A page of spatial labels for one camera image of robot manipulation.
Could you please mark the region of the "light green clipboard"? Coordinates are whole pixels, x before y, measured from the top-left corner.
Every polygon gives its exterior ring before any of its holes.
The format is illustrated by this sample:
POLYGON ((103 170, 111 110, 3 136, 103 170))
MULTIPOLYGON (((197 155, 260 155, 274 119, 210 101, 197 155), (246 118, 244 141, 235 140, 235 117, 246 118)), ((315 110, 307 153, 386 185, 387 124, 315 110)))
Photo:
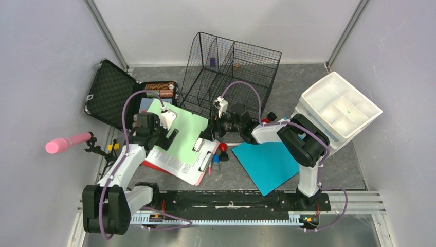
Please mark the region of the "light green clipboard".
POLYGON ((208 120, 202 116, 178 108, 168 102, 165 102, 164 105, 167 110, 172 110, 177 113, 177 118, 172 123, 167 137, 170 136, 174 129, 178 130, 178 135, 169 150, 166 151, 159 146, 155 147, 159 151, 165 151, 166 154, 185 163, 192 164, 197 157, 197 153, 193 151, 193 147, 197 142, 200 133, 206 128, 208 120))

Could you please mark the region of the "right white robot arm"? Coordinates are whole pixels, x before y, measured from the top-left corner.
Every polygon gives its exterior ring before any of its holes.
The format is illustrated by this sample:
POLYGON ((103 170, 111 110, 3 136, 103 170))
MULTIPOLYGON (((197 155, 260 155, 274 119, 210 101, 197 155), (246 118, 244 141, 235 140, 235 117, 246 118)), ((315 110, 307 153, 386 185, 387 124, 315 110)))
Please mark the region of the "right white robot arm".
POLYGON ((330 154, 328 137, 302 114, 276 120, 254 120, 242 104, 233 105, 230 115, 213 115, 200 137, 208 140, 237 133, 243 144, 233 152, 259 192, 265 196, 299 174, 297 204, 312 209, 321 194, 319 164, 330 154))

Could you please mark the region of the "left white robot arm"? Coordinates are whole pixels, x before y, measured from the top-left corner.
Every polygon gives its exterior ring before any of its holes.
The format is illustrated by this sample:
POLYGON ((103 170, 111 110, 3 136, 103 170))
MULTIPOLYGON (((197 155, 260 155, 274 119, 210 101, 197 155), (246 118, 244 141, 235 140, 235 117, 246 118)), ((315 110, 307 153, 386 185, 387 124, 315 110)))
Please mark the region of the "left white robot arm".
POLYGON ((83 228, 87 233, 100 233, 106 239, 123 235, 132 213, 143 206, 153 210, 161 205, 161 195, 153 184, 139 183, 130 195, 125 191, 136 169, 155 146, 169 149, 178 134, 177 129, 170 129, 176 118, 171 110, 138 114, 138 123, 126 132, 125 145, 109 172, 97 184, 83 189, 83 228))

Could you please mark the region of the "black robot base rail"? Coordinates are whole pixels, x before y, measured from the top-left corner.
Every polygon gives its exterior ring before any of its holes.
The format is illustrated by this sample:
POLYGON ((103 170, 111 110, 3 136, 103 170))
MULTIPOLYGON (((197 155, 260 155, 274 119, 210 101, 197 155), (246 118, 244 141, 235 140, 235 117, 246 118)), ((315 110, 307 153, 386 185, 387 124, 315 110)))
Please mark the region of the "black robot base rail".
POLYGON ((312 204, 294 191, 276 190, 265 196, 255 190, 168 190, 154 195, 149 207, 194 220, 284 220, 289 212, 331 211, 322 193, 312 204))

